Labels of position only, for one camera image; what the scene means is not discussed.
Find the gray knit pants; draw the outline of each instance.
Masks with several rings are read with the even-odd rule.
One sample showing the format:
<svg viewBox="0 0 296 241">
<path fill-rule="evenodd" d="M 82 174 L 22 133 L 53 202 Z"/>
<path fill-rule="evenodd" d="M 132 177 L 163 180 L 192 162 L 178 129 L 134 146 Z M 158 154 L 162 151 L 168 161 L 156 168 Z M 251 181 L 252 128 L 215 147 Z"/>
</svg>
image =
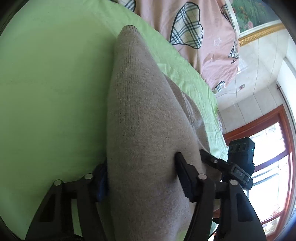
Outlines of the gray knit pants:
<svg viewBox="0 0 296 241">
<path fill-rule="evenodd" d="M 194 102 L 157 67 L 133 26 L 122 29 L 108 97 L 107 164 L 116 241 L 174 241 L 188 228 L 194 205 L 184 196 L 174 154 L 199 173 L 209 151 Z"/>
</svg>

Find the wall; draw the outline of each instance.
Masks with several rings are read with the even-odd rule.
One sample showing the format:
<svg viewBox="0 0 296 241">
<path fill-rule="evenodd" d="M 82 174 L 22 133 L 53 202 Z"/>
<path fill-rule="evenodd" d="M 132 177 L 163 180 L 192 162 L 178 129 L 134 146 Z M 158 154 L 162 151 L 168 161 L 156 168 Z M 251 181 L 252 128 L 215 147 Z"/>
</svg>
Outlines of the wall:
<svg viewBox="0 0 296 241">
<path fill-rule="evenodd" d="M 289 36 L 287 59 L 292 64 L 293 68 L 296 69 L 296 45 L 291 36 Z"/>
<path fill-rule="evenodd" d="M 289 37 L 288 31 L 283 29 L 240 47 L 235 79 L 216 94 L 219 110 L 252 96 L 276 81 L 289 44 L 292 47 Z"/>
<path fill-rule="evenodd" d="M 284 100 L 274 81 L 246 99 L 224 110 L 218 110 L 223 125 L 223 134 L 258 119 L 283 103 Z"/>
<path fill-rule="evenodd" d="M 285 94 L 293 116 L 296 116 L 296 71 L 287 58 L 281 65 L 277 82 Z"/>
</svg>

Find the black electronic device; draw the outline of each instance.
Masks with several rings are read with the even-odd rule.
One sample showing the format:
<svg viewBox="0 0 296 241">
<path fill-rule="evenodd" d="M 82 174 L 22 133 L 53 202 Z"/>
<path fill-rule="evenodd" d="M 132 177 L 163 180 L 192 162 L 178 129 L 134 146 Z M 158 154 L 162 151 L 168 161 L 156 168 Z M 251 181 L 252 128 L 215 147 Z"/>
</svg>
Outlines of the black electronic device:
<svg viewBox="0 0 296 241">
<path fill-rule="evenodd" d="M 227 162 L 200 150 L 201 160 L 222 172 L 222 181 L 218 182 L 198 173 L 181 153 L 176 153 L 175 166 L 184 194 L 196 202 L 184 241 L 208 240 L 214 199 L 221 200 L 220 217 L 213 218 L 218 224 L 214 241 L 266 241 L 260 220 L 243 192 L 253 185 L 254 150 L 255 143 L 248 137 L 230 142 Z"/>
</svg>

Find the cable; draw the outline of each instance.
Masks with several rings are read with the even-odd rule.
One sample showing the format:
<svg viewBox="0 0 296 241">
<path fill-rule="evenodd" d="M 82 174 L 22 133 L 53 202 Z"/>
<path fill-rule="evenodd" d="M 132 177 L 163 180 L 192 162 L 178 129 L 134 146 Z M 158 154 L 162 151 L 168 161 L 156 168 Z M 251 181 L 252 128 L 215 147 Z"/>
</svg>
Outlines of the cable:
<svg viewBox="0 0 296 241">
<path fill-rule="evenodd" d="M 227 93 L 224 93 L 223 95 L 226 95 L 226 94 L 237 94 L 237 93 L 239 93 L 241 90 L 239 90 L 239 91 L 237 91 L 237 92 L 235 92 L 235 93 L 229 93 L 229 92 L 227 92 Z"/>
</svg>

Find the pink duvet cover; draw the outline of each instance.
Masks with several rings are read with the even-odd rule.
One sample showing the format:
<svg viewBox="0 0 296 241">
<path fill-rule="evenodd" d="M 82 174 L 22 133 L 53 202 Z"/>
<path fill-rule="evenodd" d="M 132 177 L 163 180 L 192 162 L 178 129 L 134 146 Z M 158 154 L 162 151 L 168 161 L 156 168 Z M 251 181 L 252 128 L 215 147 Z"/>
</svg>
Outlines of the pink duvet cover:
<svg viewBox="0 0 296 241">
<path fill-rule="evenodd" d="M 225 0 L 117 2 L 161 33 L 211 89 L 220 91 L 234 79 L 239 43 Z"/>
</svg>

